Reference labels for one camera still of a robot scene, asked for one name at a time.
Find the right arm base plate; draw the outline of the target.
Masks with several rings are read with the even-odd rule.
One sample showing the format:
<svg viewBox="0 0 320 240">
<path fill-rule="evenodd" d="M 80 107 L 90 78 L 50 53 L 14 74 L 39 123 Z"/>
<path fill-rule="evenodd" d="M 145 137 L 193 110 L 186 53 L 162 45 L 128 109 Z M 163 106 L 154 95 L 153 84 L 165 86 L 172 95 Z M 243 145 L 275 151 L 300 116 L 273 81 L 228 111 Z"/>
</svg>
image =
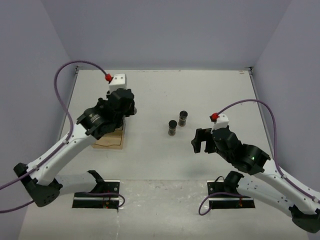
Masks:
<svg viewBox="0 0 320 240">
<path fill-rule="evenodd" d="M 219 179 L 216 182 L 214 180 L 207 181 L 207 191 L 208 195 L 214 193 L 225 192 L 224 190 L 224 180 Z M 215 195 L 208 199 L 209 207 L 214 209 L 254 209 L 255 202 L 253 198 L 250 197 L 234 197 L 225 194 Z"/>
</svg>

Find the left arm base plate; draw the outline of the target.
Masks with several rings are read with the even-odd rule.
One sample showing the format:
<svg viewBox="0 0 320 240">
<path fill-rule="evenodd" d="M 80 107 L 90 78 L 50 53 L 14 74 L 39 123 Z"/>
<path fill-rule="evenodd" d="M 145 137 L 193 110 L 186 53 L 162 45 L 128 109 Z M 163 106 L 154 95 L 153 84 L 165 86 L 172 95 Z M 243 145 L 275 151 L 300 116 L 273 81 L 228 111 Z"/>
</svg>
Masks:
<svg viewBox="0 0 320 240">
<path fill-rule="evenodd" d="M 123 203 L 119 197 L 120 180 L 105 180 L 102 189 L 98 189 L 95 193 L 100 195 L 75 193 L 73 196 L 72 208 L 118 210 L 119 205 Z"/>
</svg>

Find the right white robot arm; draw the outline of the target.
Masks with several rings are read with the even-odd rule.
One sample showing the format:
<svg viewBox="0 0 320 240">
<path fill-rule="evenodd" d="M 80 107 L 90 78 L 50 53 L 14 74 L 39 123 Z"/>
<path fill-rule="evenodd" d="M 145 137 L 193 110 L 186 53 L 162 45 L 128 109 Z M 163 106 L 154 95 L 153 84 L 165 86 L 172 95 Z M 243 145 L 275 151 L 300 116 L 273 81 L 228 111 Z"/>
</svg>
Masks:
<svg viewBox="0 0 320 240">
<path fill-rule="evenodd" d="M 236 170 L 224 178 L 218 187 L 220 195 L 244 196 L 270 205 L 292 222 L 309 233 L 320 230 L 320 194 L 276 167 L 271 157 L 259 147 L 241 143 L 228 127 L 212 130 L 198 128 L 191 141 L 195 153 L 201 151 L 205 142 L 205 153 L 216 153 Z"/>
</svg>

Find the black lid pepper jar front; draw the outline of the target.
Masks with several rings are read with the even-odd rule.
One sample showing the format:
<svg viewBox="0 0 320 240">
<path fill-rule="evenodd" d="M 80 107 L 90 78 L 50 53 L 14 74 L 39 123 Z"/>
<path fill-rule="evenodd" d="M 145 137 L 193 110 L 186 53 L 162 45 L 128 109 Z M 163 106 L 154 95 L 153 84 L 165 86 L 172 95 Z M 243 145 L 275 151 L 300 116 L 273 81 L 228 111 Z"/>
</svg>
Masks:
<svg viewBox="0 0 320 240">
<path fill-rule="evenodd" d="M 176 128 L 178 123 L 175 120 L 170 120 L 168 122 L 168 134 L 174 136 L 176 134 Z"/>
</svg>

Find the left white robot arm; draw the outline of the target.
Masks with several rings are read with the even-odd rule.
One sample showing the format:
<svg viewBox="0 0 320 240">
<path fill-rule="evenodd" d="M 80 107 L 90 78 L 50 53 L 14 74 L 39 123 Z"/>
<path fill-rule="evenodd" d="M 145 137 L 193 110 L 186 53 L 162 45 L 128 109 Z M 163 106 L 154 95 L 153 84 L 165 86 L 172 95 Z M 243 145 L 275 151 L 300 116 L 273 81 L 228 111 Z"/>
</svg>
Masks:
<svg viewBox="0 0 320 240">
<path fill-rule="evenodd" d="M 107 99 L 99 98 L 96 106 L 86 109 L 70 132 L 41 157 L 29 164 L 17 164 L 13 170 L 33 202 L 44 207 L 59 196 L 73 193 L 110 196 L 103 178 L 95 170 L 77 175 L 59 173 L 85 148 L 122 127 L 124 118 L 135 113 L 131 89 L 119 88 Z"/>
</svg>

